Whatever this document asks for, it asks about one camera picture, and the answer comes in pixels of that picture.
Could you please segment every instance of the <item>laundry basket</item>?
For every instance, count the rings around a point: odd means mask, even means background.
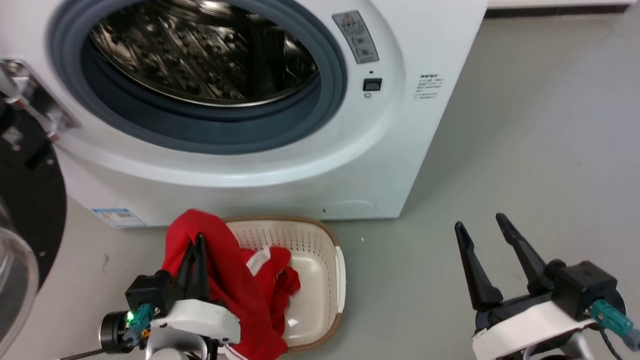
[[[291,267],[300,276],[300,291],[285,312],[288,352],[311,350],[338,328],[344,309],[344,257],[333,232],[322,222],[298,217],[229,218],[225,222],[241,248],[271,246],[291,251]]]

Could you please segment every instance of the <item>blue and white sticker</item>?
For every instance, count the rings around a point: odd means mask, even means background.
[[[128,209],[113,209],[113,208],[99,208],[92,209],[92,211],[98,215],[105,223],[117,227],[146,227],[147,225],[138,219],[136,215],[133,215]]]

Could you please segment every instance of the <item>white washing machine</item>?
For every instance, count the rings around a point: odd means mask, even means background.
[[[61,106],[39,119],[68,193],[113,226],[168,225],[189,208],[394,218],[485,10],[486,0],[3,1],[0,59],[16,86],[30,79]],[[20,151],[1,122],[0,133]]]

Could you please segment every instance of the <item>basket rim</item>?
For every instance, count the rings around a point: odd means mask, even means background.
[[[331,239],[331,241],[333,242],[333,246],[338,248],[340,247],[340,243],[338,242],[338,239],[336,239],[333,231],[325,223],[312,218],[293,217],[288,215],[272,215],[272,216],[255,216],[255,217],[231,217],[231,218],[224,218],[222,219],[222,221],[224,221],[225,224],[229,224],[232,222],[247,222],[247,221],[281,221],[281,222],[302,222],[306,224],[312,224],[312,225],[318,226],[324,232],[327,233],[327,235],[329,236],[329,239]],[[338,331],[338,325],[340,325],[341,320],[342,320],[342,313],[337,313],[335,315],[335,318],[333,319],[333,324],[331,325],[329,330],[326,332],[326,334],[323,335],[322,338],[319,338],[318,340],[315,340],[314,342],[309,344],[289,347],[287,349],[287,352],[302,352],[302,351],[313,350],[317,347],[320,347],[322,344],[326,343],[336,333],[336,331]]]

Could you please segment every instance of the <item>floor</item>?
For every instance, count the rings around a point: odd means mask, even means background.
[[[401,218],[334,222],[348,267],[343,321],[295,359],[473,359],[474,312],[453,225],[462,220],[505,298],[524,273],[494,220],[543,259],[590,259],[640,322],[640,10],[486,21]],[[109,228],[71,201],[56,264],[4,360],[97,348],[108,311],[163,258],[164,229]],[[588,334],[597,359],[611,358]],[[625,359],[639,359],[615,344]],[[143,359],[141,352],[95,359]]]

